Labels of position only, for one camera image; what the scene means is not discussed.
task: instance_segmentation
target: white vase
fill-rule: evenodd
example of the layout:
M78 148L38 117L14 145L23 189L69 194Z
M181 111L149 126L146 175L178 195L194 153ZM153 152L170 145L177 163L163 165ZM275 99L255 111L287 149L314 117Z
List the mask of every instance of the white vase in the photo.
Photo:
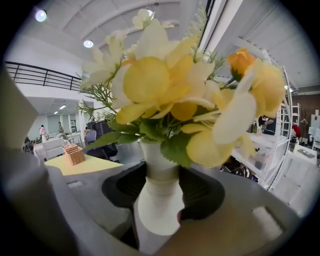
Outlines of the white vase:
M140 142L146 162L146 181L138 198L138 215L144 227L170 236L180 227L177 214L184 208L179 167L163 157L159 142Z

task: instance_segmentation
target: yellow flower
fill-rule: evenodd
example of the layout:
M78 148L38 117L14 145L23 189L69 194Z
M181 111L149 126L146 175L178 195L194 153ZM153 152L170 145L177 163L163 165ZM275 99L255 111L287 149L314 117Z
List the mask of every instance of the yellow flower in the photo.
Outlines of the yellow flower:
M236 53L228 57L231 72L233 70L239 75L243 76L246 69L254 63L255 59L256 58L253 57L247 49L242 48L237 50Z
M159 21L152 20L138 41L135 60L122 66L112 81L116 98L112 106L121 109L116 115L119 124L141 116L159 119L169 112L186 121L193 117L197 105L214 108L202 98L214 64L194 63L189 54L197 40L195 35L179 44L169 42Z
M257 59L252 65L255 79L251 93L257 102L256 116L276 117L279 105L286 95L285 79L281 69Z
M248 92L254 77L255 73L251 70L234 92L220 90L217 83L207 81L219 110L193 118L194 122L202 124L192 123L182 127L184 133L196 133L186 147L192 161L207 167L221 165L231 155L236 142L240 142L245 158L254 155L255 148L246 133L256 113L255 98Z

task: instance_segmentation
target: ceiling light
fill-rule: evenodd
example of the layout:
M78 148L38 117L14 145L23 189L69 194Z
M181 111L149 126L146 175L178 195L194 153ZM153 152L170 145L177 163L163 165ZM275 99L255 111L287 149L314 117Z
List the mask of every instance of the ceiling light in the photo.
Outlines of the ceiling light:
M34 17L38 22L44 22L47 18L47 13L44 10L38 10Z
M285 85L284 88L285 88L286 90L288 90L288 86L287 86L287 85ZM290 93L292 93L293 91L294 91L294 90L292 90L292 89L290 88Z
M92 46L94 46L94 42L92 42L91 40L85 40L83 42L83 45L84 47L91 48Z

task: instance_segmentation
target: white chair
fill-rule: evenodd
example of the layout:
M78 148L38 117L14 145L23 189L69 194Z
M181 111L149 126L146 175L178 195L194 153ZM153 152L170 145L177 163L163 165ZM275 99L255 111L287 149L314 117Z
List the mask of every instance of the white chair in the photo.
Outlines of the white chair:
M64 139L58 138L55 140L47 141L42 143L44 155L47 160L56 158L57 156L64 154Z

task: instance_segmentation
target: vase neck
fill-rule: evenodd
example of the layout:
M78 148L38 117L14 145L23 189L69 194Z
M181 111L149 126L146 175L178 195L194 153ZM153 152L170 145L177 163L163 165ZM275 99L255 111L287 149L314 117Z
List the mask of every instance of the vase neck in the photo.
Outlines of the vase neck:
M152 183L174 182L179 178L179 167L163 157L160 142L140 142L146 162L146 176Z

